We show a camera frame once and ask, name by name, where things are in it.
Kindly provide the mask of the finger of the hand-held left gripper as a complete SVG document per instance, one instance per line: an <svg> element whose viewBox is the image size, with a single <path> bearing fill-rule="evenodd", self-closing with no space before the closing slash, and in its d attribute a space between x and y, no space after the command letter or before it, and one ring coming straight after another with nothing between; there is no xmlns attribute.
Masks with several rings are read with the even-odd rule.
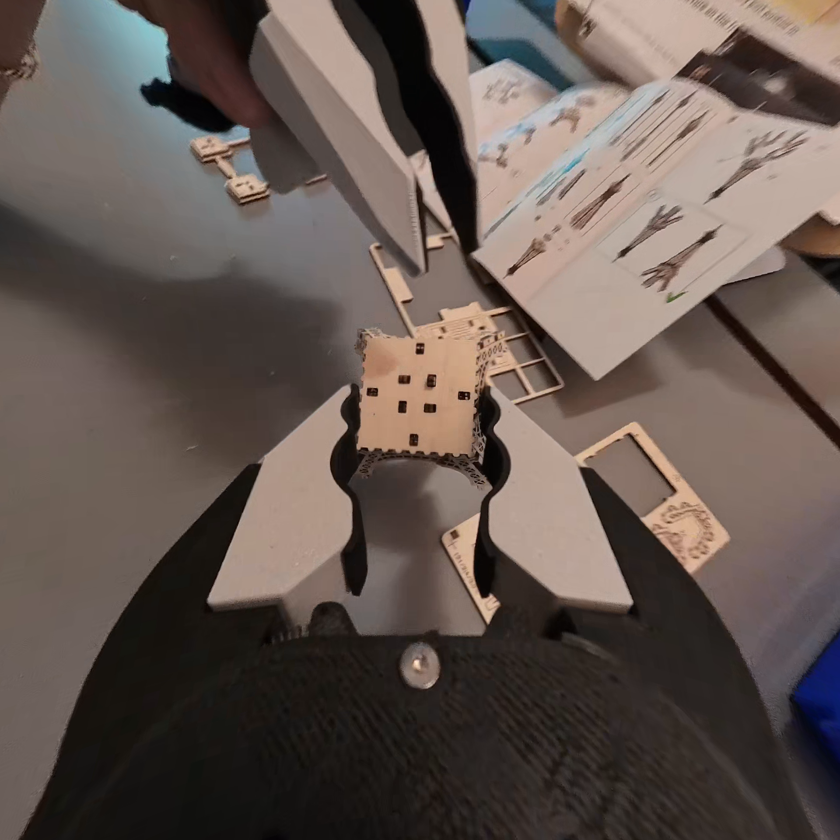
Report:
<svg viewBox="0 0 840 840"><path fill-rule="evenodd" d="M480 244L476 119L461 2L349 1L341 22L374 74L420 205L471 255Z"/></svg>
<svg viewBox="0 0 840 840"><path fill-rule="evenodd" d="M264 98L405 272L424 273L422 191L382 36L358 2L268 1L249 65Z"/></svg>

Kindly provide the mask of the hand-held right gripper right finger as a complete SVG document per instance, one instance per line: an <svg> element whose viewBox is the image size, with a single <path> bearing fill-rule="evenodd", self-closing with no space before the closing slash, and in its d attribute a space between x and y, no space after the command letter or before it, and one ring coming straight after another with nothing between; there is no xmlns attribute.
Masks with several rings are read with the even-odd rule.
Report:
<svg viewBox="0 0 840 840"><path fill-rule="evenodd" d="M496 387L483 390L478 419L489 487L473 559L480 595L534 617L627 614L633 599L575 458Z"/></svg>

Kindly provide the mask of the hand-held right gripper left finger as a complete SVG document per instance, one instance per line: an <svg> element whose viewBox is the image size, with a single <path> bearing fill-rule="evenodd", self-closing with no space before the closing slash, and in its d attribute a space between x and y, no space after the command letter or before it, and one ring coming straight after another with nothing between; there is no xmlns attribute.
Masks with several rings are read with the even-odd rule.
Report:
<svg viewBox="0 0 840 840"><path fill-rule="evenodd" d="M209 608L275 607L298 627L318 604L362 593L366 539L350 485L360 427L360 388L346 385L261 459Z"/></svg>

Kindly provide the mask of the wooden puzzle frame sheet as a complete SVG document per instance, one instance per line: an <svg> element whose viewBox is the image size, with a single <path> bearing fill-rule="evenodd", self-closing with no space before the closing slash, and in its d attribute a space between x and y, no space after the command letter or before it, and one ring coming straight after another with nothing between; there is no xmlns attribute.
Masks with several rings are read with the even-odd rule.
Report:
<svg viewBox="0 0 840 840"><path fill-rule="evenodd" d="M390 266L385 263L385 250L381 244L373 243L369 247L369 254L389 292L400 320L408 335L413 338L415 327L424 324L415 324L406 308L414 300L414 295L404 274L397 266ZM486 372L486 380L492 382L500 377L513 376L521 388L521 394L512 398L515 404L532 402L561 391L564 387L563 379L553 363L544 354L539 341L528 328L525 318L519 310L510 306L503 307L510 309L509 314L501 315L497 319L497 323L499 329L505 333L507 351L490 363ZM439 320L440 311L441 309L438 312L437 320Z"/></svg>

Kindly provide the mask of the square wooden slotted panel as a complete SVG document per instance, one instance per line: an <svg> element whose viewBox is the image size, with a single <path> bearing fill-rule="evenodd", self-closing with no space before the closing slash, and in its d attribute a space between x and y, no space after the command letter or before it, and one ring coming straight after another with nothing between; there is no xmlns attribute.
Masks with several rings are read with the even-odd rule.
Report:
<svg viewBox="0 0 840 840"><path fill-rule="evenodd" d="M420 344L456 340L467 343L478 354L485 353L494 358L507 351L505 333L499 329L497 319L509 311L506 307L485 310L477 302L441 310L439 320L415 327L413 339Z"/></svg>

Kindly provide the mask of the person's left hand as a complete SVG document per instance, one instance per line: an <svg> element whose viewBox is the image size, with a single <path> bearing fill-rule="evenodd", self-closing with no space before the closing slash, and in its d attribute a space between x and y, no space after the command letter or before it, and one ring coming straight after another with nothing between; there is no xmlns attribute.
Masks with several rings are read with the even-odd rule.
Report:
<svg viewBox="0 0 840 840"><path fill-rule="evenodd" d="M172 57L194 87L225 117L252 130L269 122L272 109L250 75L215 2L121 1L164 30Z"/></svg>

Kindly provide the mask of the white printed booklet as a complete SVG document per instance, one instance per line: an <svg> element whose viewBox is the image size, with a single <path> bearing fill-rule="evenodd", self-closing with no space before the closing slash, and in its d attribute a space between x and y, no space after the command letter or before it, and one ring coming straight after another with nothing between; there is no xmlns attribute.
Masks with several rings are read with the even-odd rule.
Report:
<svg viewBox="0 0 840 840"><path fill-rule="evenodd" d="M560 154L609 117L630 90L590 82L558 91L504 59L469 75L476 118L479 170L506 170L525 153Z"/></svg>

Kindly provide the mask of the small wooden puzzle part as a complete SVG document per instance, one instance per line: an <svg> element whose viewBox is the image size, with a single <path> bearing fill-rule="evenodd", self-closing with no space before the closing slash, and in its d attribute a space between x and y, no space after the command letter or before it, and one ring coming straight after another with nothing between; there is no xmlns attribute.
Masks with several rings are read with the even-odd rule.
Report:
<svg viewBox="0 0 840 840"><path fill-rule="evenodd" d="M238 205L264 201L270 196L270 187L253 173L240 174L235 168L235 156L250 149L247 134L232 140L223 140L216 135L194 138L189 143L192 156L201 165L211 165L225 180L226 194Z"/></svg>

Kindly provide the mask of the wooden ornament puzzle sheet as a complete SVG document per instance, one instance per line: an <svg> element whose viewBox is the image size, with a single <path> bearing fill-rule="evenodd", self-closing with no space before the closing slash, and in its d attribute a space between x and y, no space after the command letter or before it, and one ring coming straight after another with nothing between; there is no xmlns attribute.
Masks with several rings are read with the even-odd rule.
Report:
<svg viewBox="0 0 840 840"><path fill-rule="evenodd" d="M639 423L619 428L582 450L575 460L580 466L589 466L601 452L626 438L644 454L670 490L656 508L642 517L642 522L687 572L696 574L729 544L728 531ZM494 595L482 596L475 581L473 566L479 519L480 515L476 514L448 529L440 542L483 624L488 625L500 604Z"/></svg>

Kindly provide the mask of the tower assembly instruction sheet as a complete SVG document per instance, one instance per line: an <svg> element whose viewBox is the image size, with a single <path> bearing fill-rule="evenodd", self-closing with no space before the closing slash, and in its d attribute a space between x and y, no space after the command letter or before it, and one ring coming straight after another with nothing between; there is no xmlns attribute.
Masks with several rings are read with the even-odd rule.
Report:
<svg viewBox="0 0 840 840"><path fill-rule="evenodd" d="M838 192L838 127L676 78L579 86L479 143L477 262L594 379Z"/></svg>

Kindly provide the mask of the printed paper page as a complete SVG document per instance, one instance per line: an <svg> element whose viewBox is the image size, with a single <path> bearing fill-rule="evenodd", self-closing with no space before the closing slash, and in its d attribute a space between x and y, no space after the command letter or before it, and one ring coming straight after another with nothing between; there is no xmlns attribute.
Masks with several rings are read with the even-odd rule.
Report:
<svg viewBox="0 0 840 840"><path fill-rule="evenodd" d="M632 86L685 78L741 109L838 126L838 1L557 2L554 23Z"/></svg>

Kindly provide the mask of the blue plastic bin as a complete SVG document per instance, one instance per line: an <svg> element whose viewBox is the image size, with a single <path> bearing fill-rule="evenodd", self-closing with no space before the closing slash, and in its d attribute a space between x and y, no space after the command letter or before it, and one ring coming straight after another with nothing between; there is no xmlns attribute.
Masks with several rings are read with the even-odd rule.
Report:
<svg viewBox="0 0 840 840"><path fill-rule="evenodd" d="M791 693L794 713L815 746L839 769L839 636L824 647Z"/></svg>

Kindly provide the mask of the cardboard box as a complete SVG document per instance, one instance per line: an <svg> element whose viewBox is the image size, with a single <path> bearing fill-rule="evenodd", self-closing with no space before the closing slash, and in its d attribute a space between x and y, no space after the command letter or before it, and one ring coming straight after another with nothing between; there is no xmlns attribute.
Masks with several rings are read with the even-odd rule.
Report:
<svg viewBox="0 0 840 840"><path fill-rule="evenodd" d="M839 258L839 224L815 215L780 242L780 247L803 257Z"/></svg>

